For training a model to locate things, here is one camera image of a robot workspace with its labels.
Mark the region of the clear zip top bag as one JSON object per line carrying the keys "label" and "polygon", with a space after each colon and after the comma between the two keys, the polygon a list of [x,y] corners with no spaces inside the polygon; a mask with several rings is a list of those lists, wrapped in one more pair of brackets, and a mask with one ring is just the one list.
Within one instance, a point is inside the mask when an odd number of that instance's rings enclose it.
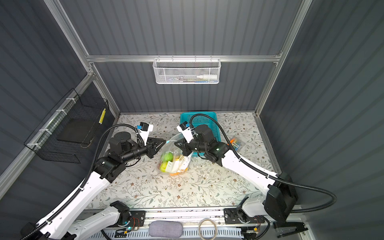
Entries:
{"label": "clear zip top bag", "polygon": [[165,145],[161,148],[161,158],[160,158],[160,162],[158,165],[159,170],[160,170],[160,165],[163,162],[162,161],[162,155],[163,155],[163,153],[166,153],[166,152],[172,152],[174,154],[174,160],[177,160],[177,159],[186,160],[186,159],[188,159],[191,162],[193,153],[190,153],[188,156],[184,156],[182,150],[175,145],[178,141],[182,141],[184,139],[185,138],[182,135],[182,133],[179,133],[179,134],[173,136],[170,140],[166,141]]}

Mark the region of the green pear toy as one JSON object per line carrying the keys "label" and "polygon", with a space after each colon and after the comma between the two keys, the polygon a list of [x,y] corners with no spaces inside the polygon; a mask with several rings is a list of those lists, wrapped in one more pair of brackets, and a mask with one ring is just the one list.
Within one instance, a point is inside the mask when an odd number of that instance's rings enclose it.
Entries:
{"label": "green pear toy", "polygon": [[162,162],[161,165],[160,165],[160,171],[163,172],[163,173],[166,173],[166,168],[167,168],[167,165],[168,165],[168,162],[165,161],[165,162]]}

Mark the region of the teal plastic basket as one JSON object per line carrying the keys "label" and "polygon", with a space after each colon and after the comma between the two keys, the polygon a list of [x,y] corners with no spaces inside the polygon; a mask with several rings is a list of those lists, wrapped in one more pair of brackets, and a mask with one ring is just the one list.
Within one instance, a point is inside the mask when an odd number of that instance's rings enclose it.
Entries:
{"label": "teal plastic basket", "polygon": [[183,113],[177,130],[182,139],[175,143],[184,156],[200,155],[208,152],[221,141],[219,127],[213,112]]}

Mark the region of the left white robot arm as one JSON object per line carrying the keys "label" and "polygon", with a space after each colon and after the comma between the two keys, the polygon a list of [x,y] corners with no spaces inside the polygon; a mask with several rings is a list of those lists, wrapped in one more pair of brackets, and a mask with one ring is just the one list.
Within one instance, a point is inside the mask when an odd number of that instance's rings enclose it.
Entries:
{"label": "left white robot arm", "polygon": [[23,240],[80,240],[104,228],[118,225],[121,228],[139,226],[130,208],[115,201],[100,213],[78,223],[77,217],[100,192],[129,168],[129,162],[138,163],[143,156],[152,159],[165,145],[166,140],[151,138],[153,125],[141,122],[134,127],[121,124],[134,131],[116,133],[109,140],[110,148],[103,157],[94,156],[84,180],[52,212],[37,223],[27,223],[21,230]]}

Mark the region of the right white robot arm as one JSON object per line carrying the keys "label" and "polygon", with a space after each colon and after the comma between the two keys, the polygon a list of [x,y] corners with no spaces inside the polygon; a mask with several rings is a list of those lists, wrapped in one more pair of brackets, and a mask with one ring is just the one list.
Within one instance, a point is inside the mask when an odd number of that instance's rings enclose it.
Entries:
{"label": "right white robot arm", "polygon": [[231,170],[261,191],[260,196],[246,197],[238,205],[237,215],[241,221],[262,215],[268,215],[277,222],[286,221],[298,200],[295,188],[282,183],[292,180],[289,175],[278,175],[242,157],[232,150],[231,144],[217,141],[207,125],[192,128],[183,122],[177,130],[183,137],[175,145],[184,156],[203,154],[204,159]]}

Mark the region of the orange carrot toy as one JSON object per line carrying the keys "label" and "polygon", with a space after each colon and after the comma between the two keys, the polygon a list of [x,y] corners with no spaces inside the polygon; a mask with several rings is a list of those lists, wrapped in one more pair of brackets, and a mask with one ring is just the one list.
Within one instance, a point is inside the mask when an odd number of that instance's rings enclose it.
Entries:
{"label": "orange carrot toy", "polygon": [[190,160],[188,159],[186,160],[177,159],[177,160],[174,160],[173,162],[168,162],[166,171],[171,176],[184,173],[188,169],[189,163],[190,163]]}

